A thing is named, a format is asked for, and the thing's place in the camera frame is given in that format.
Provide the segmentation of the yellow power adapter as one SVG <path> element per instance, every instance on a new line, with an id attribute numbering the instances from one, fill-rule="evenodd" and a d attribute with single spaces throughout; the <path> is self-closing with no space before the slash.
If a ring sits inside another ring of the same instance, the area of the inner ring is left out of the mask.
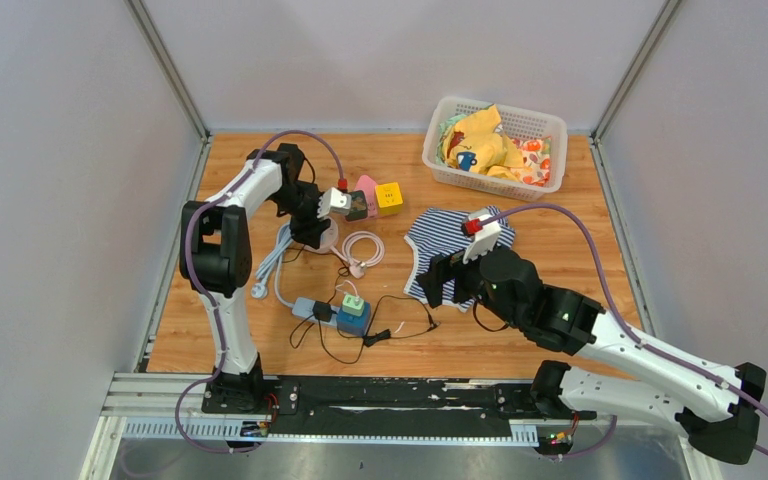
<path id="1" fill-rule="evenodd" d="M 402 211 L 404 199 L 398 182 L 378 184 L 374 193 L 379 216 L 396 215 Z"/>

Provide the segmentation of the black adapter with cable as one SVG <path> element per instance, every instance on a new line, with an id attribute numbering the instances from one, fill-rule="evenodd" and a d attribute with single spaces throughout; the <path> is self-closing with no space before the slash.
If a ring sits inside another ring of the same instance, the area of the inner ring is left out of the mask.
<path id="1" fill-rule="evenodd" d="M 336 289 L 337 285 L 334 285 L 334 287 L 335 287 L 334 292 L 336 293 L 337 292 L 337 289 Z M 371 308 L 370 313 L 368 315 L 368 323 L 367 323 L 366 327 L 363 328 L 362 335 L 350 335 L 347 331 L 345 331 L 345 330 L 343 330 L 343 329 L 341 329 L 339 327 L 337 321 L 334 321 L 334 328 L 335 328 L 336 332 L 342 338 L 347 339 L 347 340 L 358 338 L 358 339 L 361 340 L 361 344 L 360 344 L 360 347 L 358 349 L 358 353 L 357 353 L 357 356 L 355 357 L 355 359 L 351 360 L 351 361 L 343 360 L 343 359 L 340 359 L 337 356 L 335 356 L 328 349 L 327 345 L 325 344 L 325 334 L 324 334 L 324 331 L 323 331 L 323 326 L 324 326 L 324 324 L 326 322 L 326 314 L 327 314 L 327 312 L 329 314 L 329 317 L 332 317 L 332 316 L 335 315 L 335 312 L 333 311 L 334 305 L 331 303 L 331 301 L 334 300 L 335 297 L 336 297 L 335 293 L 332 295 L 332 297 L 327 302 L 318 301 L 318 300 L 314 300 L 313 301 L 313 305 L 311 306 L 311 312 L 309 314 L 305 315 L 302 318 L 302 320 L 297 324 L 297 326 L 289 334 L 290 346 L 293 349 L 298 349 L 301 346 L 301 343 L 305 339 L 307 333 L 310 331 L 310 327 L 308 327 L 304 331 L 304 333 L 300 337 L 299 341 L 297 343 L 294 343 L 293 342 L 293 338 L 294 338 L 296 330 L 302 324 L 304 324 L 305 322 L 311 322 L 311 323 L 313 323 L 314 325 L 317 326 L 317 331 L 318 331 L 319 338 L 320 338 L 320 344 L 321 344 L 322 349 L 324 350 L 324 352 L 329 357 L 331 357 L 333 360 L 335 360 L 335 361 L 337 361 L 337 362 L 339 362 L 341 364 L 353 365 L 353 364 L 356 364 L 356 363 L 358 363 L 360 361 L 361 356 L 362 356 L 362 354 L 363 354 L 365 349 L 370 348 L 370 347 L 372 347 L 373 345 L 375 345 L 377 343 L 380 343 L 380 342 L 383 342 L 383 341 L 387 341 L 387 340 L 407 340 L 407 339 L 411 339 L 411 338 L 420 337 L 420 336 L 423 336 L 425 334 L 433 332 L 434 330 L 438 329 L 441 326 L 441 323 L 434 319 L 433 315 L 431 314 L 430 309 L 426 305 L 422 304 L 419 300 L 417 300 L 415 298 L 412 298 L 412 297 L 396 296 L 396 295 L 391 295 L 391 294 L 382 295 L 377 300 L 376 304 Z M 416 301 L 416 302 L 418 302 L 420 304 L 420 306 L 423 308 L 423 310 L 425 311 L 425 313 L 426 313 L 427 321 L 428 321 L 427 328 L 424 331 L 421 331 L 421 332 L 418 332 L 418 333 L 414 333 L 414 334 L 409 334 L 409 335 L 395 335 L 394 332 L 392 330 L 390 330 L 390 329 L 384 329 L 384 330 L 381 330 L 378 333 L 370 333 L 369 330 L 370 330 L 370 328 L 374 324 L 374 320 L 376 318 L 376 315 L 378 313 L 378 310 L 379 310 L 379 308 L 381 306 L 382 301 L 385 300 L 385 299 L 392 299 L 392 300 L 399 300 L 399 301 L 405 300 L 405 301 Z"/>

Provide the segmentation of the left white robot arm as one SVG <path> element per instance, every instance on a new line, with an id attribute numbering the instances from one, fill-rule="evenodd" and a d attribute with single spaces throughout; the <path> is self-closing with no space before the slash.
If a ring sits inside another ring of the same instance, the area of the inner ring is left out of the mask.
<path id="1" fill-rule="evenodd" d="M 288 216 L 292 241 L 321 248 L 331 222 L 319 215 L 317 185 L 299 177 L 304 162 L 302 150 L 291 143 L 255 151 L 220 192 L 182 208 L 179 269 L 205 306 L 216 350 L 205 387 L 207 412 L 253 413 L 265 403 L 243 292 L 253 264 L 249 221 L 272 202 L 278 215 Z"/>

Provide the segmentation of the light blue power strip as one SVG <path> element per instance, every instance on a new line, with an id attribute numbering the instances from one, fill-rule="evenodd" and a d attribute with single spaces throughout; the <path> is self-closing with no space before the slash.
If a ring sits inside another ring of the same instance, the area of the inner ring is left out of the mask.
<path id="1" fill-rule="evenodd" d="M 321 323 L 323 326 L 336 328 L 337 314 L 339 312 L 339 307 L 336 305 L 330 305 L 330 309 L 331 309 L 330 317 L 327 320 L 318 320 L 314 315 L 315 304 L 316 304 L 316 301 L 311 298 L 298 297 L 291 309 L 292 314 L 298 317 L 299 319 L 309 323 L 313 323 L 313 324 Z"/>

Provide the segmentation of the pink triangular power strip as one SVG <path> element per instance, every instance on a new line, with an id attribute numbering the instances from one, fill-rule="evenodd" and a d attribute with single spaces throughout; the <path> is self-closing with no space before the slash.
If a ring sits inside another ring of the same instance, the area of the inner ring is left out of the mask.
<path id="1" fill-rule="evenodd" d="M 374 218 L 379 214 L 376 187 L 378 183 L 368 175 L 361 175 L 355 185 L 355 189 L 362 191 L 367 204 L 367 217 Z"/>

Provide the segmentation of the blue cube charger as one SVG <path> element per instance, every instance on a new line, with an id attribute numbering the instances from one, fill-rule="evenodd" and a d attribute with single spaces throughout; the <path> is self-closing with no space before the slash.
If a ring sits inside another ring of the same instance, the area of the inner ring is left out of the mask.
<path id="1" fill-rule="evenodd" d="M 364 303 L 360 314 L 355 315 L 340 308 L 336 316 L 336 327 L 344 334 L 363 337 L 367 334 L 371 316 L 371 306 L 368 302 Z"/>

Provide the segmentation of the pink round power strip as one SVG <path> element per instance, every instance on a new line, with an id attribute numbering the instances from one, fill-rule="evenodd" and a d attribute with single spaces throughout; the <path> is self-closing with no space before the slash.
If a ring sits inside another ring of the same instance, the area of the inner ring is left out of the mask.
<path id="1" fill-rule="evenodd" d="M 317 254 L 329 254 L 339 239 L 339 226 L 331 220 L 329 226 L 321 233 L 317 247 L 305 246 L 306 251 Z"/>

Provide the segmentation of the dark green cube charger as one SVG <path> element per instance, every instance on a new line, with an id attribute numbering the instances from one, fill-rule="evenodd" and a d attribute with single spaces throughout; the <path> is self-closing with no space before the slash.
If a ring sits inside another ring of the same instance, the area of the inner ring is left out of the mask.
<path id="1" fill-rule="evenodd" d="M 345 215 L 347 222 L 357 222 L 369 217 L 369 205 L 366 194 L 362 190 L 356 190 L 349 193 L 350 204 L 349 212 Z"/>

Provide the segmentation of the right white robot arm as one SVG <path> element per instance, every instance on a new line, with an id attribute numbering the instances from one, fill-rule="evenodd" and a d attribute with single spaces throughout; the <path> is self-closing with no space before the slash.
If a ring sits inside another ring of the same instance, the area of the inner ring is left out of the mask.
<path id="1" fill-rule="evenodd" d="M 734 465 L 747 464 L 756 449 L 766 372 L 752 363 L 719 365 L 662 342 L 599 302 L 544 283 L 532 262 L 507 247 L 472 260 L 464 251 L 438 254 L 417 282 L 433 308 L 452 285 L 455 301 L 476 301 L 538 347 L 627 373 L 621 379 L 542 362 L 529 395 L 544 417 L 627 416 Z"/>

